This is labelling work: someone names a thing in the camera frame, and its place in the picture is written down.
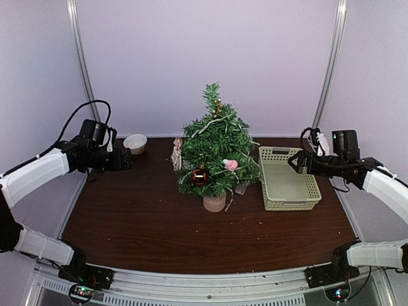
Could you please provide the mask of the clear battery box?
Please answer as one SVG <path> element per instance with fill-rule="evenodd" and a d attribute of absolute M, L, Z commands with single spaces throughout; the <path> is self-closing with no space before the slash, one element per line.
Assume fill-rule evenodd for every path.
<path fill-rule="evenodd" d="M 244 195 L 247 188 L 248 188 L 249 184 L 239 184 L 236 186 L 235 188 L 235 192 L 239 195 Z"/>

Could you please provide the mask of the pink yarn hat ornament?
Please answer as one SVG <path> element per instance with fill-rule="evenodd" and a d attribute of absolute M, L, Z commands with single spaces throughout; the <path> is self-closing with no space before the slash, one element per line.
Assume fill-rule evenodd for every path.
<path fill-rule="evenodd" d="M 224 163 L 224 167 L 225 167 L 228 171 L 234 172 L 234 171 L 238 168 L 238 166 L 239 166 L 238 161 L 237 161 L 237 160 L 234 160 L 234 159 L 223 159 L 222 161 L 223 161 L 223 163 Z"/>

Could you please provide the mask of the white round ornament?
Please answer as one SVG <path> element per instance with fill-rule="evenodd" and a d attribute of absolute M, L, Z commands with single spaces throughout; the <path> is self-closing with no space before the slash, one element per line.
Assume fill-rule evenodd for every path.
<path fill-rule="evenodd" d="M 171 154 L 171 161 L 174 171 L 179 171 L 182 167 L 182 145 L 183 139 L 177 137 L 173 141 L 173 152 Z"/>

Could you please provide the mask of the small green christmas tree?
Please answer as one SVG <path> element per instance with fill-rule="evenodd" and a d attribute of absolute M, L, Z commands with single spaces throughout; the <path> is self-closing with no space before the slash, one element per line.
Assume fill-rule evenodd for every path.
<path fill-rule="evenodd" d="M 257 143 L 249 134 L 249 125 L 238 116 L 234 106 L 223 102 L 222 113 L 213 118 L 215 100 L 221 99 L 219 90 L 218 83 L 205 86 L 203 99 L 207 112 L 184 126 L 180 137 L 183 139 L 182 167 L 174 171 L 179 192 L 199 196 L 209 212 L 227 210 L 237 185 L 251 185 L 260 178 L 260 166 L 251 156 Z M 223 159 L 237 160 L 238 168 L 228 171 Z M 209 178 L 205 185 L 196 186 L 191 174 L 201 165 L 208 171 Z"/>

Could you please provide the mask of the red bauble ornament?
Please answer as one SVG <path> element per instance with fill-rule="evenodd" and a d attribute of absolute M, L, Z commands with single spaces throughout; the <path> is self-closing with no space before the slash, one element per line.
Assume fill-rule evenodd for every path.
<path fill-rule="evenodd" d="M 193 170 L 191 174 L 191 181 L 196 186 L 203 186 L 208 182 L 209 173 L 203 165 L 198 169 Z"/>

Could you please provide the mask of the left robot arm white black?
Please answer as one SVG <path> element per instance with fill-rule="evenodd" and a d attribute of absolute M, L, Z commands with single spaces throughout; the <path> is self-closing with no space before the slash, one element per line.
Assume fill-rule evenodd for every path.
<path fill-rule="evenodd" d="M 44 156 L 36 156 L 20 168 L 1 175 L 1 252 L 17 251 L 67 266 L 67 273 L 78 283 L 87 282 L 92 270 L 84 256 L 72 245 L 46 236 L 17 222 L 11 212 L 28 194 L 57 177 L 89 168 L 103 172 L 129 170 L 132 153 L 127 148 L 88 147 L 62 141 Z"/>

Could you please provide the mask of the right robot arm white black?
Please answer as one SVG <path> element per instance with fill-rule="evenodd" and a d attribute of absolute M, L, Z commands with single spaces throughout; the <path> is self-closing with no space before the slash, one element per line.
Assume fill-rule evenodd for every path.
<path fill-rule="evenodd" d="M 345 160 L 342 156 L 318 156 L 306 150 L 288 159 L 295 172 L 340 177 L 345 183 L 371 194 L 407 222 L 407 184 L 372 157 Z M 352 242 L 334 250 L 327 267 L 331 281 L 341 281 L 351 267 L 376 266 L 407 272 L 407 239 L 391 242 Z"/>

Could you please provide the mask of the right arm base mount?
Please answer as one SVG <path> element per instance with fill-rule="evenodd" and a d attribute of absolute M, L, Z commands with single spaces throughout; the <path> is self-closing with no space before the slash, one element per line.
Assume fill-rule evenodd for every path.
<path fill-rule="evenodd" d="M 358 277 L 360 271 L 358 267 L 351 266 L 347 260 L 347 250 L 351 245 L 344 245 L 336 248 L 332 253 L 331 262 L 320 266 L 310 266 L 304 270 L 305 278 L 309 288 L 318 288 L 348 282 L 350 279 Z"/>

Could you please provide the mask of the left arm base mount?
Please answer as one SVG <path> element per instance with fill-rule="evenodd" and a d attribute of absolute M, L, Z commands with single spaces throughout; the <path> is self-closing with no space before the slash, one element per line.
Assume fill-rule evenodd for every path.
<path fill-rule="evenodd" d="M 73 258 L 68 265 L 59 265 L 58 277 L 91 289 L 110 289 L 114 276 L 113 270 L 88 264 L 85 252 L 76 246 L 72 248 Z"/>

